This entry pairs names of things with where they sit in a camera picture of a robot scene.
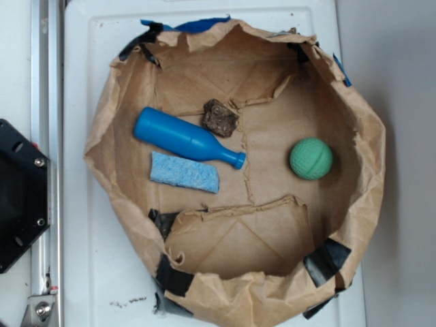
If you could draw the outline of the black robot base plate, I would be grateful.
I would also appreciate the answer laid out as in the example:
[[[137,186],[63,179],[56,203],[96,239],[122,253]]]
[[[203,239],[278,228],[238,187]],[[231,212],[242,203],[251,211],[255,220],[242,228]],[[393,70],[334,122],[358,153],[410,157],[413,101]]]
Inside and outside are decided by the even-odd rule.
[[[1,273],[45,232],[49,159],[1,119]]]

